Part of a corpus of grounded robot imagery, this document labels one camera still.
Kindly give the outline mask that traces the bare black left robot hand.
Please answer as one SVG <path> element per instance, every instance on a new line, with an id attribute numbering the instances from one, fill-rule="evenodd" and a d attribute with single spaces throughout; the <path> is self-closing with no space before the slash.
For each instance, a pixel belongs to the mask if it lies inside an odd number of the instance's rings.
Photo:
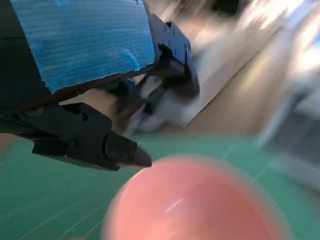
<path id="1" fill-rule="evenodd" d="M 165 92 L 194 99 L 191 43 L 144 0 L 3 0 L 0 3 L 0 131 L 31 140 L 33 153 L 116 171 L 152 165 L 112 120 L 82 103 L 104 87 L 123 119 L 151 113 Z"/>

